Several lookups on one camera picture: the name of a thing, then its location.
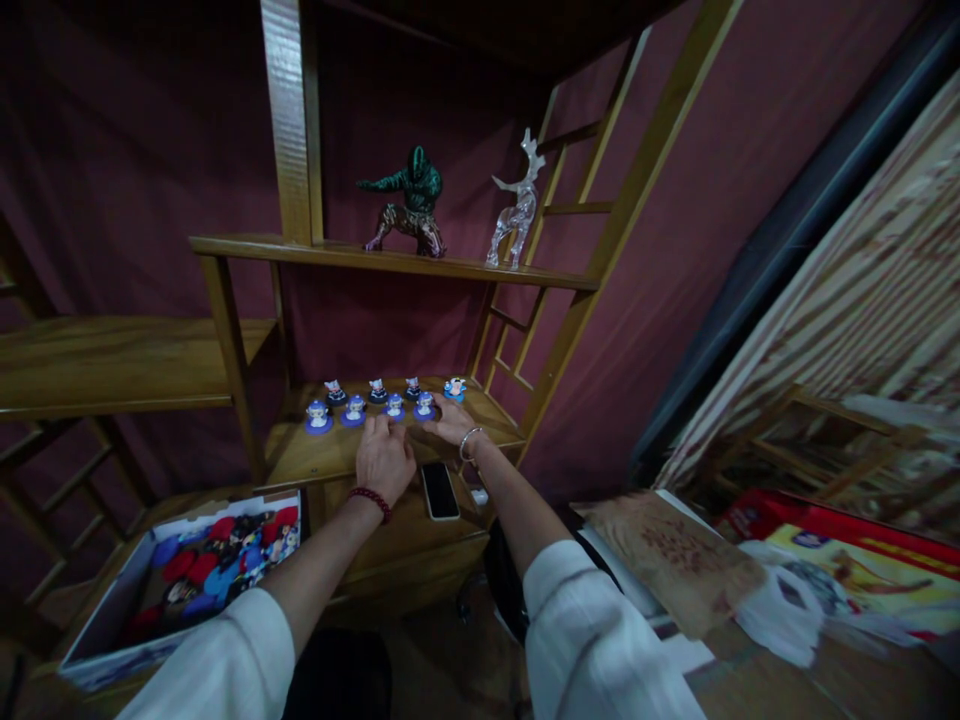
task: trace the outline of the silver bangle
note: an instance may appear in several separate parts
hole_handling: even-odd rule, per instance
[[[467,447],[467,440],[469,440],[470,436],[473,435],[475,432],[483,432],[483,428],[478,425],[477,427],[471,430],[467,430],[467,434],[464,435],[463,440],[460,441],[460,459],[463,460],[464,462],[473,461],[473,458],[468,458],[466,455],[463,454],[463,450],[465,447]]]

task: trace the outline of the green monster figurine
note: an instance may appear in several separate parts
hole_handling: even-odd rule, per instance
[[[376,182],[361,180],[357,187],[383,193],[403,190],[403,205],[383,206],[376,237],[363,246],[364,250],[382,250],[384,236],[395,228],[417,239],[417,255],[442,258],[447,254],[447,246],[433,217],[433,208],[443,192],[443,178],[421,146],[410,150],[407,166],[402,170]]]

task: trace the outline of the red beaded bracelet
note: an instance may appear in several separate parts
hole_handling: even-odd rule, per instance
[[[347,499],[349,500],[354,495],[359,495],[360,497],[373,500],[380,507],[380,511],[383,513],[383,522],[380,523],[381,525],[386,525],[388,522],[390,522],[390,518],[393,516],[393,510],[391,510],[390,506],[387,505],[387,501],[380,496],[380,493],[371,490],[370,488],[354,488],[350,491],[350,494],[347,495]]]

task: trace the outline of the white sleeve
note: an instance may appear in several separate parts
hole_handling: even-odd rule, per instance
[[[543,549],[523,594],[537,720],[704,717],[653,628],[578,543]]]
[[[295,664],[283,610],[252,588],[190,635],[119,720],[273,720],[283,714]]]

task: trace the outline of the bracelet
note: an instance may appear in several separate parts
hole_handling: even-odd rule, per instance
[[[354,488],[347,494],[347,500],[352,498],[354,495],[359,495],[360,497],[365,497],[368,500],[373,500],[379,507],[380,511],[383,513],[383,522],[381,525],[386,525],[390,522],[390,518],[393,516],[393,510],[390,509],[390,506],[387,505],[387,501],[384,500],[380,493],[370,488]]]
[[[483,428],[478,425],[475,428],[467,430],[467,434],[464,435],[463,440],[460,441],[460,459],[463,460],[464,462],[473,461],[473,458],[468,458],[466,455],[463,454],[463,450],[464,448],[467,447],[467,440],[469,440],[470,436],[473,435],[475,432],[483,432]]]

